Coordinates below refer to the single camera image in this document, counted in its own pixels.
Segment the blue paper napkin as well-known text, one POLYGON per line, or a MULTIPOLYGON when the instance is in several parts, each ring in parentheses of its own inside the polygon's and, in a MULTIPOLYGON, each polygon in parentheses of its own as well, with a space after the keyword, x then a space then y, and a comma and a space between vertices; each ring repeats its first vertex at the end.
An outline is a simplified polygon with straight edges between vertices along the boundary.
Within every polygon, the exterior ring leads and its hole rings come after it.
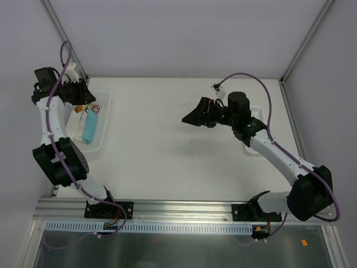
POLYGON ((89 144, 92 142, 97 128, 98 114, 93 112, 91 109, 88 110, 86 116, 86 122, 83 130, 82 140, 89 144))

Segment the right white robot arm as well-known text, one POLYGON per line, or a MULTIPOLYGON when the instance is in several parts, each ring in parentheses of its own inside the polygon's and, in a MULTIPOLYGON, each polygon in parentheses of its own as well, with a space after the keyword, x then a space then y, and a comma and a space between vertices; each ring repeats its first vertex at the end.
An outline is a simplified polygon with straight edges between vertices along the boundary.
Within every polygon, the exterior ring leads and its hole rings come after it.
POLYGON ((252 116, 245 93, 230 93, 227 106, 221 106, 218 100, 202 97, 196 108, 181 121, 197 127, 229 126, 235 138, 268 160, 289 182, 291 190, 287 192, 264 191, 249 200, 248 210, 256 221, 262 221, 275 212, 292 213, 297 219, 306 221, 332 205, 330 170, 298 159, 278 146, 269 135, 268 127, 252 116))

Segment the iridescent spoon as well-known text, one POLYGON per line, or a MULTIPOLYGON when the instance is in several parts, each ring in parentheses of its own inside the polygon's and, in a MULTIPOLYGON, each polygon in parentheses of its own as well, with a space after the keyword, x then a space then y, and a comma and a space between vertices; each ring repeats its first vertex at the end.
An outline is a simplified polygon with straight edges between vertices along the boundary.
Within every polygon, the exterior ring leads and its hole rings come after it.
POLYGON ((92 106, 92 111, 93 111, 94 113, 99 113, 99 111, 100 111, 100 105, 94 104, 94 105, 92 106))

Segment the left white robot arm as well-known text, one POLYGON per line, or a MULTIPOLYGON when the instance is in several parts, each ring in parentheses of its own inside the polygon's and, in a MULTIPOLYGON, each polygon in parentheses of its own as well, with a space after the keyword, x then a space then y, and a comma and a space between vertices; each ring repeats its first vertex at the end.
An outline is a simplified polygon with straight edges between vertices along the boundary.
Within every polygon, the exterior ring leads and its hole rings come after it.
POLYGON ((72 187, 86 199, 86 212, 93 217, 110 218, 117 205, 110 191, 89 175, 84 154, 66 133, 65 106, 92 104, 96 98, 82 79, 61 80, 52 67, 35 70, 33 103, 38 108, 42 124, 41 143, 33 149, 33 158, 54 186, 72 187))

